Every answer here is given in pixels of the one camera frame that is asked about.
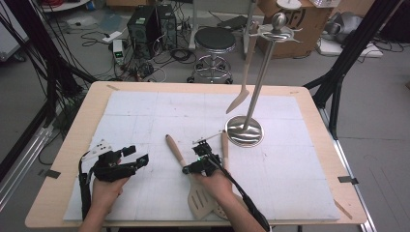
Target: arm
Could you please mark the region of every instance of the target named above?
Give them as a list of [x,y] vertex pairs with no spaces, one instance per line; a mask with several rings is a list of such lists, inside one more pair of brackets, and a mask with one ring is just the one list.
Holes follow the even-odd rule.
[[97,178],[94,180],[91,207],[78,229],[79,232],[101,231],[105,216],[109,214],[115,200],[123,192],[123,185],[128,179],[124,178],[112,183],[102,182]]
[[193,176],[222,206],[236,232],[265,232],[256,219],[236,199],[231,182],[220,170],[215,171],[210,177],[200,174],[193,174]]

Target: gray floor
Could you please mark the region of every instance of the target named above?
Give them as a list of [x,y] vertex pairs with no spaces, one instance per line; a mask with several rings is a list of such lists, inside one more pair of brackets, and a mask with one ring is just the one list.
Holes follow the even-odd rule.
[[[65,18],[88,14],[103,27],[110,16],[119,18],[114,30],[122,31],[129,13],[111,11],[69,11]],[[83,47],[81,34],[66,35],[74,56],[92,74],[104,73],[111,66],[112,54],[106,45]],[[226,55],[232,65],[234,84],[242,78],[242,44]],[[263,54],[257,50],[249,70],[249,84],[254,84]],[[326,73],[336,57],[313,51],[305,59],[273,60],[267,85],[301,86]],[[345,155],[358,178],[360,190],[377,231],[410,231],[410,48],[403,52],[385,51],[382,58],[356,62],[345,78],[338,116],[338,136]],[[165,66],[166,82],[186,82],[192,65],[173,63]],[[9,61],[0,66],[0,158],[6,156],[18,137],[44,103],[44,93],[30,62]],[[58,137],[42,153],[52,162],[62,139]],[[1,231],[76,231],[73,229],[36,230],[26,228],[25,217],[44,181],[42,170],[49,166],[37,160],[29,169],[9,203],[0,213]],[[274,231],[296,231],[295,226],[280,226]],[[305,226],[304,231],[359,231],[356,226]]]

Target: white paper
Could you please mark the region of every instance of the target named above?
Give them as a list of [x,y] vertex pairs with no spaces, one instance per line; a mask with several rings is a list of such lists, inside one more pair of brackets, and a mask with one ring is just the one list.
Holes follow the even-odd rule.
[[[169,150],[170,134],[187,163],[197,159],[192,142],[218,133],[228,119],[246,115],[250,98],[226,115],[236,98],[226,94],[138,93],[116,91],[93,136],[90,149],[105,139],[114,151],[131,145],[136,153],[122,163],[149,154],[124,186],[108,220],[195,220],[187,202],[190,181]],[[265,136],[253,148],[229,143],[230,172],[267,219],[335,220],[337,208],[293,97],[260,96],[253,118]],[[221,155],[220,136],[208,140]],[[83,163],[83,171],[96,159]],[[218,220],[214,214],[205,219]],[[78,181],[64,220],[81,220]]]

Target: wooden table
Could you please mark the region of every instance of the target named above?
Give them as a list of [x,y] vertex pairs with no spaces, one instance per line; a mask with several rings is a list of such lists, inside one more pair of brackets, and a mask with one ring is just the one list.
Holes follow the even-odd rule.
[[[181,83],[129,83],[129,82],[96,82],[89,90],[83,105],[73,122],[53,165],[52,170],[61,172],[58,179],[47,177],[26,218],[30,228],[77,227],[81,221],[64,221],[63,216],[69,204],[73,182],[78,173],[78,161],[88,151],[91,138],[105,111],[113,91],[140,92],[178,92],[236,94],[238,85],[181,84]],[[320,221],[323,224],[362,224],[366,213],[359,197],[350,183],[340,183],[337,177],[348,176],[343,167],[332,139],[313,103],[309,91],[303,87],[263,86],[261,95],[292,96],[300,106],[310,139],[316,149],[323,171],[328,180],[340,219],[337,221]],[[227,224],[227,221],[216,222],[216,225]],[[291,221],[286,224],[309,224],[308,221]],[[211,221],[110,221],[105,226],[210,226]]]

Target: stool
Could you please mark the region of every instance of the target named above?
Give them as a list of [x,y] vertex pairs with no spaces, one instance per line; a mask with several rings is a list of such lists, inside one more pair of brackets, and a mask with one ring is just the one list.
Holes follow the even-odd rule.
[[226,77],[225,83],[232,84],[232,73],[229,63],[217,54],[227,53],[235,48],[235,37],[228,30],[218,27],[207,27],[196,32],[195,45],[205,50],[210,55],[202,56],[196,61],[192,76],[187,78],[187,83],[195,81],[195,75],[211,79]]

